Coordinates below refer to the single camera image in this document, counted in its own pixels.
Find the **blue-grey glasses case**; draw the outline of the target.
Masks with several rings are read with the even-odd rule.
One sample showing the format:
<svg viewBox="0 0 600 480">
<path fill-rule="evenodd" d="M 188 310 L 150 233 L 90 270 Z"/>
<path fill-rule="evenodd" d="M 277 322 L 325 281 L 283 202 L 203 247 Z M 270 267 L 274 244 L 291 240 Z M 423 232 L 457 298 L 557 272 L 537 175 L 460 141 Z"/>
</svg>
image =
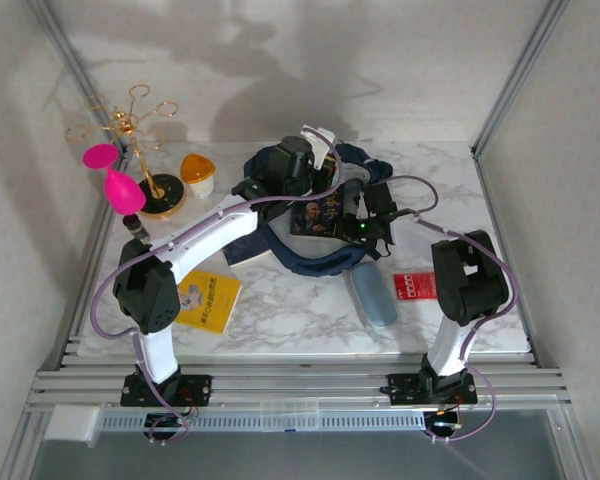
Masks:
<svg viewBox="0 0 600 480">
<path fill-rule="evenodd" d="M 393 326 L 398 312 L 378 266 L 359 263 L 351 269 L 351 280 L 365 320 L 374 328 Z"/>
</svg>

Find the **white foam block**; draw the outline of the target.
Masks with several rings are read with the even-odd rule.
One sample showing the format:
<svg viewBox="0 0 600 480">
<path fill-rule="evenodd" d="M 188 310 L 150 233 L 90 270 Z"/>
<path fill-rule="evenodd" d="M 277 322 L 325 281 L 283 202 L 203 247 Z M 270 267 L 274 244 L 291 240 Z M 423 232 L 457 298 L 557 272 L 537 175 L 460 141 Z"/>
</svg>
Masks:
<svg viewBox="0 0 600 480">
<path fill-rule="evenodd" d="M 90 443 L 96 435 L 100 414 L 99 406 L 56 405 L 44 439 Z"/>
</svg>

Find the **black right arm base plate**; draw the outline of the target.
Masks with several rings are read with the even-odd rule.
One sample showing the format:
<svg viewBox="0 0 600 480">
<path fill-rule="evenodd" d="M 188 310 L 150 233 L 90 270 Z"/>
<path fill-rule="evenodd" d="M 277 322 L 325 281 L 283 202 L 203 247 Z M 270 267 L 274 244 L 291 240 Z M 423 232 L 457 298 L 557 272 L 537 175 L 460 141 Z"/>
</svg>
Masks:
<svg viewBox="0 0 600 480">
<path fill-rule="evenodd" d="M 380 392 L 395 405 L 476 405 L 474 378 L 467 370 L 450 376 L 420 371 L 417 374 L 390 374 Z"/>
</svg>

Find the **clear plastic compartment box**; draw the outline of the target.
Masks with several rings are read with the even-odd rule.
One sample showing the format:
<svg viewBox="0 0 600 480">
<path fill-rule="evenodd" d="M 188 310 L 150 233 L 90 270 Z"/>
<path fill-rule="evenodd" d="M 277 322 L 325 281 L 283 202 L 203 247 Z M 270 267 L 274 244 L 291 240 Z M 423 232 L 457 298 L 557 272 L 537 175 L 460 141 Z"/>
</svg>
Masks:
<svg viewBox="0 0 600 480">
<path fill-rule="evenodd" d="M 320 427 L 317 398 L 277 398 L 260 403 L 260 428 L 264 432 L 311 431 Z"/>
</svg>

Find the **pink plastic goblet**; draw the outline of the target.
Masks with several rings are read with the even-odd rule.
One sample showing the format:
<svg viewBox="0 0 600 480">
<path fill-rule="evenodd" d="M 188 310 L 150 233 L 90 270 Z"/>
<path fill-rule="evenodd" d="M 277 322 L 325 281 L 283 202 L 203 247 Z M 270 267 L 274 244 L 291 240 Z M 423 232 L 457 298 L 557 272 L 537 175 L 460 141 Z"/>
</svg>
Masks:
<svg viewBox="0 0 600 480">
<path fill-rule="evenodd" d="M 104 194 L 117 214 L 136 214 L 145 206 L 146 197 L 132 177 L 113 168 L 118 158 L 114 145 L 102 143 L 84 152 L 83 164 L 91 170 L 105 171 Z"/>
</svg>

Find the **small dark bottle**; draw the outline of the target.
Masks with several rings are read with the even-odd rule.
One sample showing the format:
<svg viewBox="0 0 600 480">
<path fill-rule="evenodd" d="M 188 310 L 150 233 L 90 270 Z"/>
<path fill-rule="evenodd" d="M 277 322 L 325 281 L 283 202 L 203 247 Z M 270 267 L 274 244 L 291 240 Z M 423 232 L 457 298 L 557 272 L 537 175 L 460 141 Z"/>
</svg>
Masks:
<svg viewBox="0 0 600 480">
<path fill-rule="evenodd" d="M 144 245 L 150 243 L 150 235 L 136 214 L 125 215 L 122 223 L 135 239 Z"/>
</svg>

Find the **aluminium frame post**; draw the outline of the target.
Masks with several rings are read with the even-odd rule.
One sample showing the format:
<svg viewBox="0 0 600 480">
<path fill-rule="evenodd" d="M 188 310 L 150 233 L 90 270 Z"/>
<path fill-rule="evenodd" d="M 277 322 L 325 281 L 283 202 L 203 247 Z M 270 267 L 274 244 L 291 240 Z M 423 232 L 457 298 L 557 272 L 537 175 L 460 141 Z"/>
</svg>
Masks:
<svg viewBox="0 0 600 480">
<path fill-rule="evenodd" d="M 72 134 L 79 135 L 78 129 L 70 134 L 68 143 L 71 153 L 77 156 L 81 149 L 87 148 L 91 142 L 113 142 L 122 153 L 122 159 L 117 161 L 116 166 L 122 164 L 123 167 L 126 167 L 129 163 L 128 148 L 123 141 L 115 139 L 109 130 L 104 130 L 108 121 L 103 99 L 97 97 L 93 82 L 64 32 L 50 0 L 24 0 L 24 3 L 29 7 L 61 64 L 61 71 L 54 81 L 47 102 L 56 107 L 62 116 L 62 136 L 69 128 L 77 124 L 95 127 L 95 130 L 87 131 L 82 140 L 75 140 L 72 137 Z"/>
<path fill-rule="evenodd" d="M 476 163 L 480 162 L 494 140 L 570 1 L 547 0 L 471 146 L 472 158 Z"/>
</svg>

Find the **white cup with orange lid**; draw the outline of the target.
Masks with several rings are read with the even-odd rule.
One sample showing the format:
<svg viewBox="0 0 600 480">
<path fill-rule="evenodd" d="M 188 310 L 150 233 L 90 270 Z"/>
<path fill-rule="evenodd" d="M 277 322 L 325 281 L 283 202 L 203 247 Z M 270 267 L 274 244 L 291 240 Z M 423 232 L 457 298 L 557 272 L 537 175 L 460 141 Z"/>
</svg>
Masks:
<svg viewBox="0 0 600 480">
<path fill-rule="evenodd" d="M 185 156 L 180 166 L 180 178 L 196 198 L 206 198 L 213 192 L 215 172 L 214 163 L 198 154 Z"/>
</svg>

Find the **red card packet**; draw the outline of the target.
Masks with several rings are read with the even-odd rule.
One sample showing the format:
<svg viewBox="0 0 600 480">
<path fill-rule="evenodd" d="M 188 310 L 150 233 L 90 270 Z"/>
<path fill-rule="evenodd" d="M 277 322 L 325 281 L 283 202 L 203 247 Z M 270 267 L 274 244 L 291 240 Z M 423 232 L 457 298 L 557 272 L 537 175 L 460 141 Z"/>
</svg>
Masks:
<svg viewBox="0 0 600 480">
<path fill-rule="evenodd" d="M 436 278 L 433 272 L 410 272 L 393 275 L 394 287 L 400 301 L 435 300 Z"/>
</svg>

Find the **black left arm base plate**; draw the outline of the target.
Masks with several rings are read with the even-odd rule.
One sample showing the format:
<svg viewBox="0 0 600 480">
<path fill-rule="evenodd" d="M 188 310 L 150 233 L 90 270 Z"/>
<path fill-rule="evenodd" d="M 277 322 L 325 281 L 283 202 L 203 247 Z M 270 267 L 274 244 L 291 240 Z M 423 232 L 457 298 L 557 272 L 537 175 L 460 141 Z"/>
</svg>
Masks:
<svg viewBox="0 0 600 480">
<path fill-rule="evenodd" d="M 176 373 L 154 389 L 171 406 L 206 407 L 209 404 L 212 377 L 209 375 L 188 375 Z M 140 372 L 125 378 L 120 404 L 123 407 L 161 407 L 162 403 L 154 395 L 149 383 Z"/>
</svg>

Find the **plain navy blue book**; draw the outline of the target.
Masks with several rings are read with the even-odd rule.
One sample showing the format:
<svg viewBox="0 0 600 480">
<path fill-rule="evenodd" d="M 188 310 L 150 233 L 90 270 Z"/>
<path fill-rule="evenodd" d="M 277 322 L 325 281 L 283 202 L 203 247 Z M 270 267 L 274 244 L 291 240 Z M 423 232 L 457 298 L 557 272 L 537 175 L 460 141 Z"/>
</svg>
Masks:
<svg viewBox="0 0 600 480">
<path fill-rule="evenodd" d="M 228 266 L 234 268 L 266 256 L 271 250 L 266 238 L 254 232 L 229 243 L 222 252 Z"/>
</svg>

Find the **dark book with portrait cover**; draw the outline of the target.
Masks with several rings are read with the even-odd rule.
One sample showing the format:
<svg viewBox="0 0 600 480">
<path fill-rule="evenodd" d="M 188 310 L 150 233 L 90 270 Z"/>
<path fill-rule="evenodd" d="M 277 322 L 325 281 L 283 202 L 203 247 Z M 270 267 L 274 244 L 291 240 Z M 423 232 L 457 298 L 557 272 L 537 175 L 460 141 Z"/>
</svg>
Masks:
<svg viewBox="0 0 600 480">
<path fill-rule="evenodd" d="M 292 206 L 290 230 L 292 236 L 338 238 L 345 216 L 345 187 L 317 200 Z"/>
</svg>

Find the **small circuit board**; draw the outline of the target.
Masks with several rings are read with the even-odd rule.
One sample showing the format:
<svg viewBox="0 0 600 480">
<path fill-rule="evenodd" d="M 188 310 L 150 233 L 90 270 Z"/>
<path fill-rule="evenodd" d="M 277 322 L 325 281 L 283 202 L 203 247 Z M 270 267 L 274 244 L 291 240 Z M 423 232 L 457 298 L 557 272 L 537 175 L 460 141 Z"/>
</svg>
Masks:
<svg viewBox="0 0 600 480">
<path fill-rule="evenodd" d="M 183 427 L 181 419 L 173 414 L 167 413 L 149 413 L 145 417 L 145 429 L 178 430 Z"/>
<path fill-rule="evenodd" d="M 462 428 L 461 415 L 458 409 L 426 412 L 424 420 L 426 429 L 438 436 L 450 436 L 456 430 Z"/>
</svg>

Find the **yellow paperback book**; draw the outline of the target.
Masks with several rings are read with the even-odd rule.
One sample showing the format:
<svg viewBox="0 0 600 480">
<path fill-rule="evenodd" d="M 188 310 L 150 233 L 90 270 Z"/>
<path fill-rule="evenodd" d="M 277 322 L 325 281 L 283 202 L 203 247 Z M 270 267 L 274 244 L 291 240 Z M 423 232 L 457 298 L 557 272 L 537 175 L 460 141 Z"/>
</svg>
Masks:
<svg viewBox="0 0 600 480">
<path fill-rule="evenodd" d="M 193 270 L 178 285 L 179 324 L 222 335 L 242 289 L 239 279 Z"/>
</svg>

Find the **navy blue student backpack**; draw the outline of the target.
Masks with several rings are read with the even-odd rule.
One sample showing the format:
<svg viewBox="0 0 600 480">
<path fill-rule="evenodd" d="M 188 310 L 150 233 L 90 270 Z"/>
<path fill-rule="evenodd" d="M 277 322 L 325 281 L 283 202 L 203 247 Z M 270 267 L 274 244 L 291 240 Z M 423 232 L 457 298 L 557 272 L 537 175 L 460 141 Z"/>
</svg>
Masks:
<svg viewBox="0 0 600 480">
<path fill-rule="evenodd" d="M 285 197 L 286 199 L 283 201 L 267 202 L 256 207 L 259 214 L 259 224 L 255 232 L 266 238 L 270 250 L 285 268 L 301 276 L 339 275 L 358 264 L 367 255 L 375 260 L 381 257 L 381 254 L 376 250 L 377 242 L 356 245 L 342 240 L 339 234 L 339 237 L 334 239 L 344 241 L 345 246 L 324 256 L 308 258 L 287 246 L 270 226 L 272 221 L 282 218 L 281 230 L 290 234 L 290 215 L 294 204 L 327 197 L 339 187 L 345 187 L 346 182 L 352 179 L 359 179 L 363 186 L 378 185 L 381 183 L 386 184 L 386 181 L 393 175 L 391 164 L 371 158 L 363 149 L 354 145 L 335 143 L 333 152 L 336 154 L 337 161 L 327 158 L 320 171 L 313 168 L 311 191 L 301 196 L 303 198 L 301 201 L 290 201 L 287 199 L 288 197 Z M 312 248 L 318 246 L 320 239 L 332 239 L 292 237 L 307 239 L 309 246 Z"/>
</svg>

